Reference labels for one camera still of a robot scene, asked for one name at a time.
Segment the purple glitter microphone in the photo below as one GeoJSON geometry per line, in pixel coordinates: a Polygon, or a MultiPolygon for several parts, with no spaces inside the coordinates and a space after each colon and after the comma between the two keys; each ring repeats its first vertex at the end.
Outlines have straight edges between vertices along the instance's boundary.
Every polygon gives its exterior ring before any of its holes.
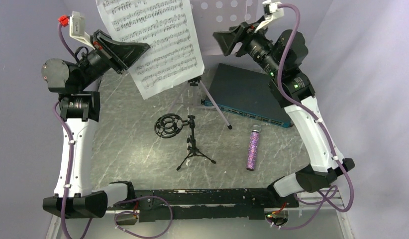
{"type": "Polygon", "coordinates": [[[260,139],[260,131],[261,127],[259,125],[252,126],[246,164],[246,169],[249,171],[255,170],[256,159],[258,154],[258,144],[260,139]]]}

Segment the sheet music page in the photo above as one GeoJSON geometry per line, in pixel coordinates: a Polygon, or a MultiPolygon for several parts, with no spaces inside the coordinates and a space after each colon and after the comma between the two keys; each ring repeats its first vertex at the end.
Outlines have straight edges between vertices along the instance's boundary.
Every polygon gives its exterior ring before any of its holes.
{"type": "Polygon", "coordinates": [[[96,4],[113,40],[150,45],[128,70],[143,99],[204,73],[188,0],[98,0],[96,4]]]}

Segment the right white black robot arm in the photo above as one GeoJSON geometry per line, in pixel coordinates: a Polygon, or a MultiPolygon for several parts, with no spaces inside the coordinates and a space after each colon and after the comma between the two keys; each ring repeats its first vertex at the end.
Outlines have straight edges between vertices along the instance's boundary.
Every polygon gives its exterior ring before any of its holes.
{"type": "Polygon", "coordinates": [[[271,77],[270,91],[306,147],[309,165],[268,186],[269,203],[279,207],[294,193],[330,187],[339,176],[347,175],[355,162],[336,148],[323,122],[314,88],[300,69],[308,54],[303,34],[285,30],[277,41],[267,39],[265,34],[266,30],[258,30],[256,23],[243,22],[227,31],[214,32],[213,37],[225,56],[240,43],[235,56],[249,55],[271,77]]]}

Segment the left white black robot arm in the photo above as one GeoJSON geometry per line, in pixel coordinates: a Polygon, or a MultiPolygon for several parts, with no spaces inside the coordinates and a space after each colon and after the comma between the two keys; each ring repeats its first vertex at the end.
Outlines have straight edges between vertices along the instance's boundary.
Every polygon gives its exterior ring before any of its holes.
{"type": "Polygon", "coordinates": [[[118,203],[124,209],[136,204],[132,183],[116,181],[94,190],[89,178],[93,139],[100,119],[100,93],[87,87],[108,70],[122,74],[150,48],[147,43],[118,42],[97,30],[93,49],[72,63],[47,60],[42,76],[48,90],[58,94],[54,112],[63,129],[60,173],[53,195],[43,200],[43,210],[65,219],[101,218],[118,203]]]}

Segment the black microphone shock mount stand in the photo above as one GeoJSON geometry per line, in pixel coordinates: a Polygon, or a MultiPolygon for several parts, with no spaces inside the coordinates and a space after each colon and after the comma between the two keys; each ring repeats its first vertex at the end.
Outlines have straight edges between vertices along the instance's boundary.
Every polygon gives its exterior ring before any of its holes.
{"type": "Polygon", "coordinates": [[[182,129],[187,126],[191,130],[191,134],[187,137],[186,143],[188,144],[187,151],[189,152],[184,158],[182,163],[176,168],[179,171],[184,163],[189,158],[192,157],[204,157],[208,159],[211,163],[216,164],[216,161],[210,157],[203,154],[197,147],[196,138],[195,138],[195,115],[187,115],[187,119],[182,119],[179,115],[174,113],[168,113],[160,118],[158,118],[154,124],[155,134],[164,139],[169,139],[177,136],[182,129]]]}

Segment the lilac perforated music stand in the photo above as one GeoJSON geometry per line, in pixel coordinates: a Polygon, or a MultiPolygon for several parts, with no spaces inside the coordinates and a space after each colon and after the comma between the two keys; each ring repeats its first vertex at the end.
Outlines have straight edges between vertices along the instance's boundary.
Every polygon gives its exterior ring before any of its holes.
{"type": "Polygon", "coordinates": [[[216,110],[228,129],[232,129],[232,125],[223,115],[220,107],[204,84],[205,75],[211,69],[210,57],[223,55],[212,34],[230,26],[238,25],[243,21],[255,20],[258,3],[257,0],[190,1],[204,63],[204,73],[182,84],[180,91],[174,97],[166,113],[175,113],[175,105],[193,109],[216,110]]]}

